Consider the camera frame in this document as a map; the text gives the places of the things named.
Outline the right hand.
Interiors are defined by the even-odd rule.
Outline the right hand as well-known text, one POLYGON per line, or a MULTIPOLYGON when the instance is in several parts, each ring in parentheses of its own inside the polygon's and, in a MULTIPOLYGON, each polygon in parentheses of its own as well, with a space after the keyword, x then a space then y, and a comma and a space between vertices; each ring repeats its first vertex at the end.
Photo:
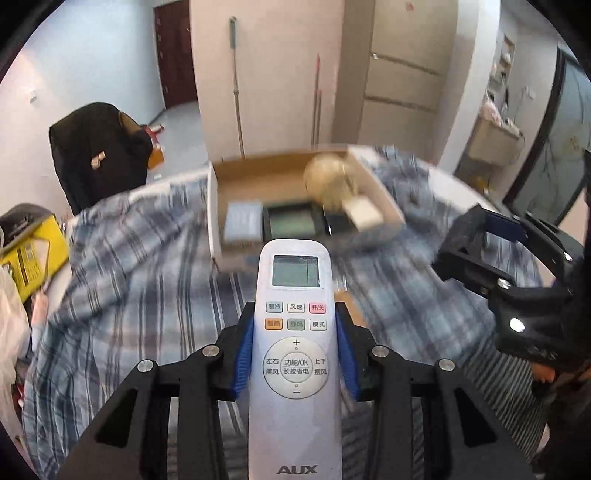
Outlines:
POLYGON ((556 378, 556 371, 546 365, 532 363, 531 370, 533 379, 542 383, 553 383, 556 378))

